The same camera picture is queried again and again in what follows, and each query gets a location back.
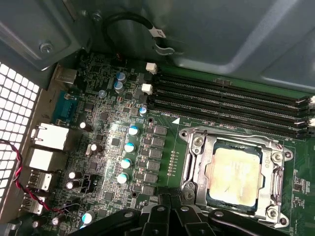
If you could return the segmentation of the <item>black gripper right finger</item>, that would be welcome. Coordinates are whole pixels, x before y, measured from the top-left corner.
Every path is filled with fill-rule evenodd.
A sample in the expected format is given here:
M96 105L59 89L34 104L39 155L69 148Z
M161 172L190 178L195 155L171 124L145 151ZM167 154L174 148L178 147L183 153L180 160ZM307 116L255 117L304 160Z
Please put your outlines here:
M195 205L184 205L178 195L170 196L174 235L183 236L285 236L284 232L224 209L207 215Z

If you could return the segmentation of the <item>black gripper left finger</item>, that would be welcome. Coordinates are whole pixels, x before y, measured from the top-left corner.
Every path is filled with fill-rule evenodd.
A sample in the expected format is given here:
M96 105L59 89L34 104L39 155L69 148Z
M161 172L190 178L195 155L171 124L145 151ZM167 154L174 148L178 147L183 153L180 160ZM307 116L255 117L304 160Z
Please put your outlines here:
M80 230L81 236L167 236L171 212L170 194L160 194L157 205L141 211L120 210Z

